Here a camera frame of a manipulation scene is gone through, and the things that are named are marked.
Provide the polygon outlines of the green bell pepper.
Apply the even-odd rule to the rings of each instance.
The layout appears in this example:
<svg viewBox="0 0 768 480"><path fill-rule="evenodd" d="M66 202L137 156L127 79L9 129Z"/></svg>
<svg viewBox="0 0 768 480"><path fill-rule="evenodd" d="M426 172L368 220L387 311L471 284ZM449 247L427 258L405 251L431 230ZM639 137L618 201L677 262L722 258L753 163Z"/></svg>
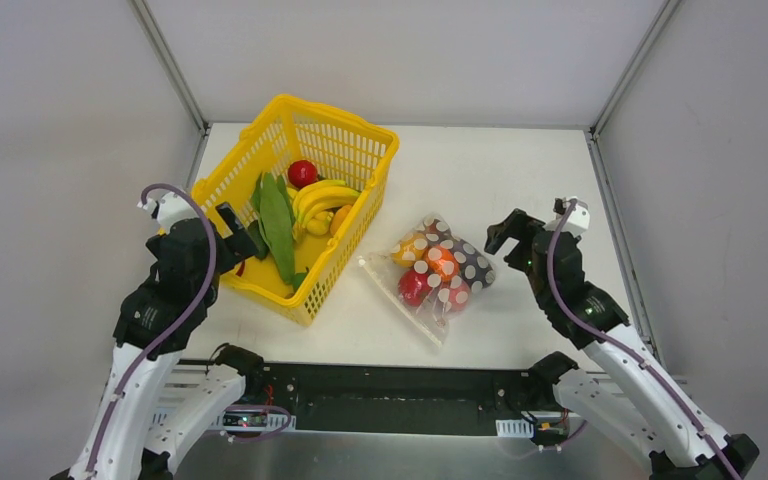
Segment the green bell pepper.
<svg viewBox="0 0 768 480"><path fill-rule="evenodd" d="M247 227L246 231L248 236L251 238L252 243L255 246L256 253L254 256L258 260L265 260L267 256L269 255L270 249L265 241L265 238L263 237L261 233L261 224L259 220L252 221Z"/></svg>

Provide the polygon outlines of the dark purple eggplant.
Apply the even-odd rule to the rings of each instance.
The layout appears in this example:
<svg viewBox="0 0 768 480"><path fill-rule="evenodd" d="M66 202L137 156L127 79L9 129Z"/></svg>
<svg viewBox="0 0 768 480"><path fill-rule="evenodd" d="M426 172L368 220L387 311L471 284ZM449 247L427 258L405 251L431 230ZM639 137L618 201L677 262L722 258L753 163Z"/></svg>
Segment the dark purple eggplant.
<svg viewBox="0 0 768 480"><path fill-rule="evenodd" d="M494 266L476 247L462 238L454 237L450 251L459 266L459 276L472 292L492 286L496 279Z"/></svg>

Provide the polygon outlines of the yellow plastic basket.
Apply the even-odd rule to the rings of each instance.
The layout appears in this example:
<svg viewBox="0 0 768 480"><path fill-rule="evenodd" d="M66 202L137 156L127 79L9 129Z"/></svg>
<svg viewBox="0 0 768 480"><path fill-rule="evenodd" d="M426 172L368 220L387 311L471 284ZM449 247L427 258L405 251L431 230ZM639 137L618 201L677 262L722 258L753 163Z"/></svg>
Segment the yellow plastic basket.
<svg viewBox="0 0 768 480"><path fill-rule="evenodd" d="M221 235L229 230L215 210L218 204L228 203L250 224L257 217L250 199L258 176L284 176L297 160L312 161L322 176L346 182L360 196L335 234L307 235L295 245L295 267L306 275L299 288L281 280L272 257L247 260L243 269L224 274L222 284L300 325L312 324L381 207L398 148L396 133L353 113L287 94L274 97L191 189Z"/></svg>

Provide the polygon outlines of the dark maroon fruit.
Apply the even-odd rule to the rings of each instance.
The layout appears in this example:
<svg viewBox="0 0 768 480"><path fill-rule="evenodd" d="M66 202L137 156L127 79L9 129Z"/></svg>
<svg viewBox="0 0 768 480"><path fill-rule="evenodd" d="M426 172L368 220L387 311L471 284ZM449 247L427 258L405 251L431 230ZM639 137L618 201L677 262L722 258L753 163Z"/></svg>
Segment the dark maroon fruit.
<svg viewBox="0 0 768 480"><path fill-rule="evenodd" d="M451 238L451 230L448 224L443 219L437 217L423 220L422 233L430 244L439 244Z"/></svg>

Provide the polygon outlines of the orange pumpkin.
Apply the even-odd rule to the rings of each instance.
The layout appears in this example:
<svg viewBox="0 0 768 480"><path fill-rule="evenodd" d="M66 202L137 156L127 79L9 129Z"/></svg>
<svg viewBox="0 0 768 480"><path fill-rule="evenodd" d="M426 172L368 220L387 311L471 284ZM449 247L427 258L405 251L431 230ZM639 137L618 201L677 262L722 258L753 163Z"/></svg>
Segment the orange pumpkin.
<svg viewBox="0 0 768 480"><path fill-rule="evenodd" d="M442 281L452 280L460 272L460 265L454 253L443 246L431 246L424 255L431 272L438 275Z"/></svg>

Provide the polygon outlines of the pink peach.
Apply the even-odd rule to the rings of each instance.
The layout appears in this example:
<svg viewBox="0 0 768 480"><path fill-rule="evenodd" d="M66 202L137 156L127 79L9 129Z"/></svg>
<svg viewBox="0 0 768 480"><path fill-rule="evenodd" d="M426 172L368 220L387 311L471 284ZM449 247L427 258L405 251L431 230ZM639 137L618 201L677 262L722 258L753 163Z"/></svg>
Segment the pink peach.
<svg viewBox="0 0 768 480"><path fill-rule="evenodd" d="M463 311L469 304L471 289L460 277L444 283L437 293L437 304L443 314Z"/></svg>

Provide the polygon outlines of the clear zip top bag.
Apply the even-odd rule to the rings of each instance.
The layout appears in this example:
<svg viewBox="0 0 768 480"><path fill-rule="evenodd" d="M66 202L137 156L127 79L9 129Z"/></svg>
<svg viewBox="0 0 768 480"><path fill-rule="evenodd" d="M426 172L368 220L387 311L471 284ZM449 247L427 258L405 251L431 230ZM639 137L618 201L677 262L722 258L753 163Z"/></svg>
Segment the clear zip top bag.
<svg viewBox="0 0 768 480"><path fill-rule="evenodd" d="M408 268L400 267L390 259L390 250L395 245L398 244L400 239L408 233L412 233L412 232L422 233L423 220L430 217L437 217L437 218L443 219L448 224L451 230L451 238L444 240L439 244L430 244L428 242L429 243L428 249L434 245L440 245L445 248L451 249L452 240L454 237L459 237L464 239L462 236L458 235L455 231L453 231L450 223L443 216L437 213L430 213L424 216L420 221L418 221L411 229L406 231L397 241L392 243L389 246L389 248L360 256L358 258L358 264L369 276L369 278L372 280L374 285L380 289L383 295L394 305L394 307L409 322L409 324L412 325L421 335L423 335L426 338L426 342L436 348L440 348L448 339L451 322L454 319L456 319L458 316L460 316L468 308L470 308L471 305L475 303L475 298L481 295L483 291L489 289L490 287L487 289L482 289L479 292L471 291L469 304L463 311L460 311L457 313L451 313L451 314L443 314L440 310L439 305L437 304L437 293L440 290L441 286L447 282L442 281L438 275L433 274L431 272L424 258L422 260L417 261L412 267L408 267ZM428 294L428 296L426 297L422 305L417 308L412 308L404 305L398 298L398 288L397 288L398 281L406 271L409 271L411 269L416 270L419 273L428 273L430 275L429 284L432 287L431 292Z"/></svg>

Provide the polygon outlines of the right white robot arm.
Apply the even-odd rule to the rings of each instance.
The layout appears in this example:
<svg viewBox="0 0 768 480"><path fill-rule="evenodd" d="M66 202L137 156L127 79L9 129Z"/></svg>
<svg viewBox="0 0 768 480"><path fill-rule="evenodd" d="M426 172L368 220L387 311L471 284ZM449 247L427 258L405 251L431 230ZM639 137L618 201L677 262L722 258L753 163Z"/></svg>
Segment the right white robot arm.
<svg viewBox="0 0 768 480"><path fill-rule="evenodd" d="M529 400L557 405L609 437L648 470L652 479L743 479L759 457L746 434L730 434L693 402L654 358L628 315L588 281L579 242L587 209L562 203L545 223L520 209L487 229L484 250L516 240L505 263L523 272L552 327L602 368L621 391L604 392L569 357L555 352L531 368Z"/></svg>

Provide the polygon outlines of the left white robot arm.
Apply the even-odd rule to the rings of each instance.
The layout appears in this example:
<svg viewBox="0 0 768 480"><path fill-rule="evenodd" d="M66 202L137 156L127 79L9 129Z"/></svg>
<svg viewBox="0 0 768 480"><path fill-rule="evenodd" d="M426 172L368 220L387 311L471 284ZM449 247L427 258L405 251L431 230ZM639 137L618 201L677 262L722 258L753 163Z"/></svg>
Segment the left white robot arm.
<svg viewBox="0 0 768 480"><path fill-rule="evenodd" d="M199 216L154 208L166 230L146 243L155 262L149 277L122 302L110 376L90 436L75 463L57 478L171 479L222 410L263 396L265 378L258 372L263 358L223 344L195 392L159 430L150 429L190 335L217 300L220 275L255 253L233 208L223 202L215 211L230 229L227 236Z"/></svg>

